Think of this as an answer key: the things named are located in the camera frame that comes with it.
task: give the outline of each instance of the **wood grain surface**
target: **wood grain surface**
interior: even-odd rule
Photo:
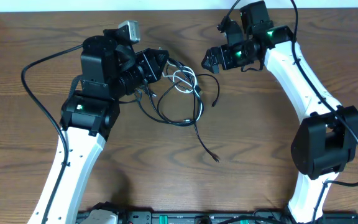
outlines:
[[[0,13],[0,223],[27,222],[57,145],[55,130],[21,85],[25,65],[135,19],[142,31],[136,50],[162,47],[171,57],[205,73],[200,63],[206,49],[225,43],[216,30],[225,13]],[[269,14],[276,25],[294,25],[291,9],[269,10]],[[300,9],[299,26],[298,41],[310,67],[343,105],[358,109],[358,9]],[[50,60],[28,72],[30,88],[56,120],[71,80],[81,73],[80,53]],[[216,84],[211,78],[200,78],[207,107],[198,127],[220,163],[205,153],[193,127],[158,124],[137,105],[121,105],[81,209],[111,200],[175,211],[283,208],[297,178],[290,144],[299,123],[290,101],[267,71],[232,69],[216,77],[221,97],[214,108],[210,104]],[[151,87],[161,95],[168,86],[162,80]],[[173,91],[163,102],[163,112],[175,119],[188,118],[192,100]],[[152,112],[146,99],[143,104]],[[358,152],[339,180],[358,181]],[[358,188],[332,186],[324,209],[358,212]]]

